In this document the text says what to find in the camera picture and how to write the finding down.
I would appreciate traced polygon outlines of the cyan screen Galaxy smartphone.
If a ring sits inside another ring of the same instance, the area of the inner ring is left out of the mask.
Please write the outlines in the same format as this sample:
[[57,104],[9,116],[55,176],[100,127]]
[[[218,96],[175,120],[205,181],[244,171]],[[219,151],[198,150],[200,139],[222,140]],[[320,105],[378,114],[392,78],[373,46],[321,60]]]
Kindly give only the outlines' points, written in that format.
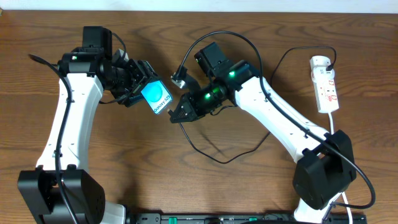
[[171,93],[161,80],[148,83],[141,94],[155,114],[160,114],[173,100]]

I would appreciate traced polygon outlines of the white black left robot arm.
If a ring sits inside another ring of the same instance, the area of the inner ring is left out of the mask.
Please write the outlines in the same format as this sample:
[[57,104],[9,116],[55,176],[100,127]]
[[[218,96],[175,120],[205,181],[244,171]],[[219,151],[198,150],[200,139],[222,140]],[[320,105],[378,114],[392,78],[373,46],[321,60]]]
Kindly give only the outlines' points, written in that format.
[[101,26],[83,29],[82,45],[50,69],[60,92],[49,139],[35,169],[19,174],[17,187],[37,223],[134,223],[127,206],[108,202],[88,168],[88,146],[104,92],[130,107],[159,76],[126,49],[112,50],[116,34]]

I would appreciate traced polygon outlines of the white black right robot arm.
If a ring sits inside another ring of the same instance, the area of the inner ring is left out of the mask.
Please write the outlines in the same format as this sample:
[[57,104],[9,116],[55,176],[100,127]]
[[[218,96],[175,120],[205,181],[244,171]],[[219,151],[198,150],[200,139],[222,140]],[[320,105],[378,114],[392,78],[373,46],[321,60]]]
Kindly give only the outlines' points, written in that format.
[[283,100],[251,63],[226,58],[216,43],[195,54],[210,79],[202,88],[180,65],[171,79],[187,93],[170,111],[172,123],[193,122],[212,114],[226,100],[255,117],[286,148],[296,168],[293,186],[300,197],[294,211],[299,222],[323,223],[336,199],[355,180],[350,138],[317,126]]

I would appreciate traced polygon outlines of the white USB charger plug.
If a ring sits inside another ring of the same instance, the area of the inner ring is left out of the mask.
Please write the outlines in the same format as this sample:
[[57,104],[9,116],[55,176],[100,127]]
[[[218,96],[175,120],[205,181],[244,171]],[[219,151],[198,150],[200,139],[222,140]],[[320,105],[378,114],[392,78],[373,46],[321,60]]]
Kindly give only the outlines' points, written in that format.
[[314,83],[326,82],[333,80],[335,71],[333,69],[327,70],[327,67],[314,67],[311,72],[311,78]]

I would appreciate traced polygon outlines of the white power strip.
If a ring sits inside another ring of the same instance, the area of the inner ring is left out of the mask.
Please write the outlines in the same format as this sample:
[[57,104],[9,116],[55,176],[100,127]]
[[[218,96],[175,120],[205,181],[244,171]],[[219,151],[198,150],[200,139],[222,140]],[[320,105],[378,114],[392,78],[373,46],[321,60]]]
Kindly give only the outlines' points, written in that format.
[[[310,59],[311,70],[314,67],[327,67],[328,70],[329,65],[331,65],[331,60],[325,56],[316,55]],[[339,102],[334,79],[321,83],[313,82],[313,85],[319,113],[327,114],[339,109]]]

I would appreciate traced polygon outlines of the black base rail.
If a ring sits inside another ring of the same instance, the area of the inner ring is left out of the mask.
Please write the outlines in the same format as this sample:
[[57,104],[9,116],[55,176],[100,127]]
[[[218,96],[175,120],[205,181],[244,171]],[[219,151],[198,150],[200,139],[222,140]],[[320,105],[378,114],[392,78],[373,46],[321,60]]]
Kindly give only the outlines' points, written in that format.
[[288,213],[251,215],[215,214],[161,214],[140,213],[135,215],[136,224],[239,224],[239,223],[305,223],[297,221]]

